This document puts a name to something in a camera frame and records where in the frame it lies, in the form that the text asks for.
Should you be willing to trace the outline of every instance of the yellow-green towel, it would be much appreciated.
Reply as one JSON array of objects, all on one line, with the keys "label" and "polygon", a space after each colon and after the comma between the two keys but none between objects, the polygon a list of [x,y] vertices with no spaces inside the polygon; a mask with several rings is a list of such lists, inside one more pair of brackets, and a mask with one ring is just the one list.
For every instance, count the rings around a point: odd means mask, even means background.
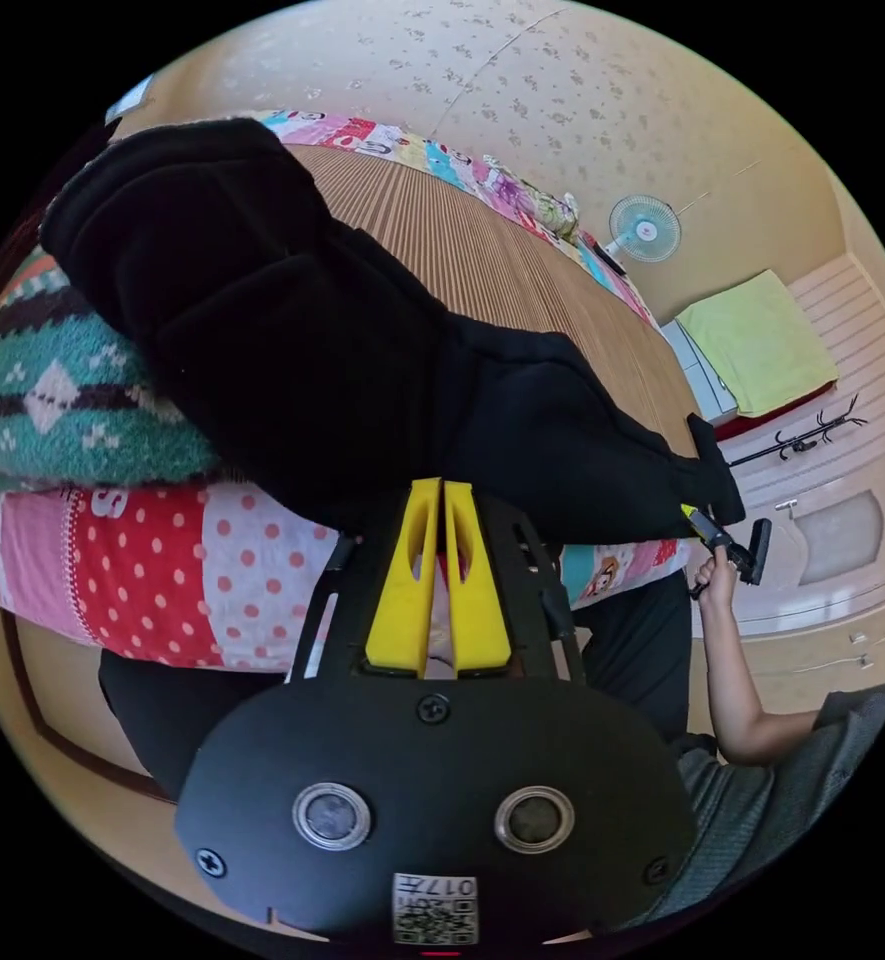
[{"label": "yellow-green towel", "polygon": [[771,270],[692,304],[678,319],[743,416],[761,417],[839,378],[825,344]]}]

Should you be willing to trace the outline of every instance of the electric fan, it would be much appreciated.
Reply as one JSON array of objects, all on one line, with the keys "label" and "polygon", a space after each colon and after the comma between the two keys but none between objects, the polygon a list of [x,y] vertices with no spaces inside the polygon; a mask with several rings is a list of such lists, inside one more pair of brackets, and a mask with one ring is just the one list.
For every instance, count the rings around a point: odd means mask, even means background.
[{"label": "electric fan", "polygon": [[664,201],[645,195],[623,197],[609,214],[612,242],[605,248],[607,259],[624,251],[634,260],[658,263],[678,249],[682,225],[675,211]]}]

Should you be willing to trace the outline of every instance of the yellow bracket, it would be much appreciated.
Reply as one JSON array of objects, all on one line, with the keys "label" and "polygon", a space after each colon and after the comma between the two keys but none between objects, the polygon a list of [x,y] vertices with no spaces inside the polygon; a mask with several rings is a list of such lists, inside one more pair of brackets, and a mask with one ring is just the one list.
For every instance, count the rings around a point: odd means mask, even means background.
[{"label": "yellow bracket", "polygon": [[[512,655],[502,605],[495,586],[472,486],[445,484],[445,541],[453,666],[463,670],[499,669]],[[465,564],[462,579],[459,556]]]},{"label": "yellow bracket", "polygon": [[[429,646],[442,481],[416,480],[372,622],[365,656],[381,670],[414,671],[421,679]],[[422,561],[418,577],[413,572]]]}]

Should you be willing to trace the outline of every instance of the hand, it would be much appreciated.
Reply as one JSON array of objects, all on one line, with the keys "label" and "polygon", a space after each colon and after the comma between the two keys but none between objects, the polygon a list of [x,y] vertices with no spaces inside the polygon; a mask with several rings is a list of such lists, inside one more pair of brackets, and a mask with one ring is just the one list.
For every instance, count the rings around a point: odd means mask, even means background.
[{"label": "hand", "polygon": [[699,609],[731,610],[736,579],[735,564],[729,560],[725,547],[716,547],[715,555],[695,575],[696,583],[708,584],[699,594]]}]

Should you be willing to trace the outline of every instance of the drawer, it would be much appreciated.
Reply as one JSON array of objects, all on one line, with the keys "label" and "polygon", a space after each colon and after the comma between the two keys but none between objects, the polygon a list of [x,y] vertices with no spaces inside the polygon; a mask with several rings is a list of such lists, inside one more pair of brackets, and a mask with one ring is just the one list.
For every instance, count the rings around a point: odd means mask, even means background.
[{"label": "drawer", "polygon": [[667,323],[662,329],[662,335],[666,340],[669,341],[669,346],[672,348],[675,356],[679,361],[679,365],[683,370],[687,370],[693,364],[698,363],[698,357],[695,355],[695,351],[692,349],[692,342],[689,340],[686,332],[679,325],[678,320],[673,320],[671,323]]},{"label": "drawer", "polygon": [[719,410],[722,413],[729,413],[733,410],[736,410],[739,406],[738,401],[729,392],[728,387],[726,387],[719,375],[715,372],[715,368],[711,363],[709,363],[708,358],[699,349],[698,344],[696,344],[696,342],[689,337],[684,330],[682,330],[682,335],[686,340],[688,340],[692,353],[695,355],[696,362],[702,368],[702,372],[705,374],[705,378],[708,381],[709,387],[713,394],[715,394],[715,400],[719,405]]},{"label": "drawer", "polygon": [[689,381],[689,386],[695,395],[695,402],[699,406],[699,413],[702,419],[708,420],[709,422],[718,420],[725,411],[719,405],[715,391],[712,389],[709,378],[705,375],[705,371],[701,365],[698,363],[693,364],[691,367],[688,367],[684,373],[685,379]]}]

